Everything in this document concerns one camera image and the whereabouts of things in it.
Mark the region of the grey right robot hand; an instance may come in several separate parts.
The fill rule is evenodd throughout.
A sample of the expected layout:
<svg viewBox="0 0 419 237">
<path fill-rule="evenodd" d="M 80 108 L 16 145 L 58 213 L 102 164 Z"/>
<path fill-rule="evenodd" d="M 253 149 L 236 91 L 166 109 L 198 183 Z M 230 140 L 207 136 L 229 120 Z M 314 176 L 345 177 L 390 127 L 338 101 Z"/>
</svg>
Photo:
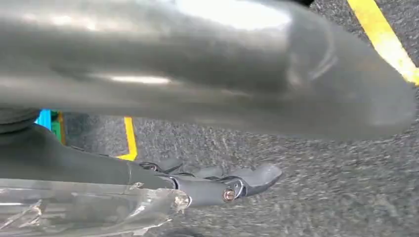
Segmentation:
<svg viewBox="0 0 419 237">
<path fill-rule="evenodd" d="M 290 1 L 3 0 L 0 185 L 126 194 L 181 190 L 192 205 L 261 193 L 281 171 L 172 175 L 67 148 L 41 109 L 330 139 L 409 127 L 411 86 L 374 49 Z"/>
</svg>

